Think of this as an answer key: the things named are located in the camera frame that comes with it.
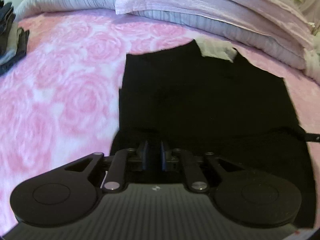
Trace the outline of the black garment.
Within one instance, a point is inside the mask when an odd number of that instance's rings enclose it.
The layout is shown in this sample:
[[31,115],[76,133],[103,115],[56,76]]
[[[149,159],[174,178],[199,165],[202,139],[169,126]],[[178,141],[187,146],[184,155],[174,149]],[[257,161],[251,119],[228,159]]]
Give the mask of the black garment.
[[310,154],[285,82],[238,54],[204,57],[195,41],[127,54],[119,90],[119,131],[111,154],[147,142],[160,164],[161,144],[207,152],[293,182],[302,194],[296,218],[311,227],[316,186]]

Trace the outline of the lilac striped duvet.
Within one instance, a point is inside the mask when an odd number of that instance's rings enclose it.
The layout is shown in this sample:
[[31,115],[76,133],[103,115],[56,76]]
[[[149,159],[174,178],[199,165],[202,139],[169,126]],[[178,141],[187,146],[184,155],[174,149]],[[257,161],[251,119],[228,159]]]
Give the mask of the lilac striped duvet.
[[197,28],[258,48],[319,80],[319,45],[291,0],[23,0],[19,19],[43,12],[111,9]]

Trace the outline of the dark folded clothes stack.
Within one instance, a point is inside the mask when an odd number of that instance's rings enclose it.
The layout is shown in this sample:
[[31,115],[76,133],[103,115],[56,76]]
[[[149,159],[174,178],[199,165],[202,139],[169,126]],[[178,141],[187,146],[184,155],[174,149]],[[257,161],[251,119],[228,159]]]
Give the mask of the dark folded clothes stack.
[[27,54],[30,31],[19,27],[15,18],[12,3],[1,0],[1,76]]

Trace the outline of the pink rose blanket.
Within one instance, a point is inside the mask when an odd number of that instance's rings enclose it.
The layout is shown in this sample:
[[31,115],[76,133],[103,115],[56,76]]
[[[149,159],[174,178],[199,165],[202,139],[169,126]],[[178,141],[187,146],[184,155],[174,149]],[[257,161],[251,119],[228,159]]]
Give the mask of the pink rose blanket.
[[127,54],[219,40],[107,9],[45,13],[19,26],[30,31],[26,57],[1,77],[1,234],[17,223],[10,194],[19,183],[110,152]]

